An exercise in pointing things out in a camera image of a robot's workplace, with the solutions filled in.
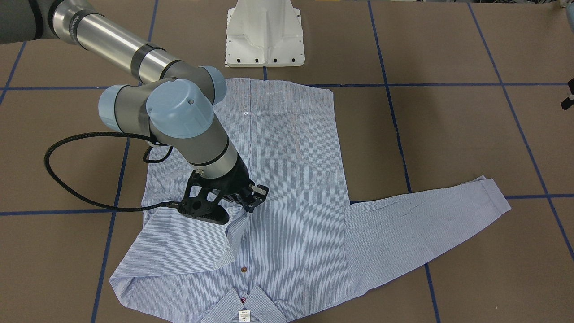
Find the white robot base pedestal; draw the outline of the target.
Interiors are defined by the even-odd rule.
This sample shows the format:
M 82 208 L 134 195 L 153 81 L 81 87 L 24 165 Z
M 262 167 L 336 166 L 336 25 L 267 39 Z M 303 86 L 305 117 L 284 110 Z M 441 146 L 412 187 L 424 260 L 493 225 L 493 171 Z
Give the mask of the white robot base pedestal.
M 289 0 L 239 0 L 227 11 L 226 35 L 227 67 L 305 63 L 301 12 Z

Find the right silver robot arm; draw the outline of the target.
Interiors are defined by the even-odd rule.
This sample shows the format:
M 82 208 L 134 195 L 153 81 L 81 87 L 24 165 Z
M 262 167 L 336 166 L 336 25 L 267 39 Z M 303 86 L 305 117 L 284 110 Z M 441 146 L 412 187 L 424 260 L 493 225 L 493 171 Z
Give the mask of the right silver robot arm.
M 193 67 L 121 25 L 87 0 L 3 0 L 1 43 L 60 39 L 82 47 L 131 74 L 139 86 L 107 88 L 98 112 L 109 132 L 80 134 L 52 145 L 44 155 L 47 173 L 76 198 L 98 207 L 70 188 L 51 167 L 51 156 L 66 143 L 91 137 L 126 137 L 176 150 L 191 165 L 181 201 L 141 207 L 172 207 L 192 218 L 226 215 L 221 200 L 253 210 L 269 189 L 256 185 L 214 112 L 227 94 L 227 83 L 214 67 Z

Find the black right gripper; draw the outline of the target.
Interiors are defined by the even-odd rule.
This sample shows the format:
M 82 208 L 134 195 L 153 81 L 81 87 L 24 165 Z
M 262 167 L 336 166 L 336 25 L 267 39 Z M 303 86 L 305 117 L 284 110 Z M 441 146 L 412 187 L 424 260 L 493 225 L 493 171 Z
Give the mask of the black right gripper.
M 199 184 L 201 190 L 198 196 L 204 200 L 207 200 L 210 192 L 217 191 L 217 201 L 227 197 L 241 204 L 248 213 L 253 213 L 258 206 L 258 201 L 265 201 L 269 192 L 267 186 L 254 185 L 242 158 L 238 158 L 234 167 L 224 176 L 216 179 L 201 178 Z

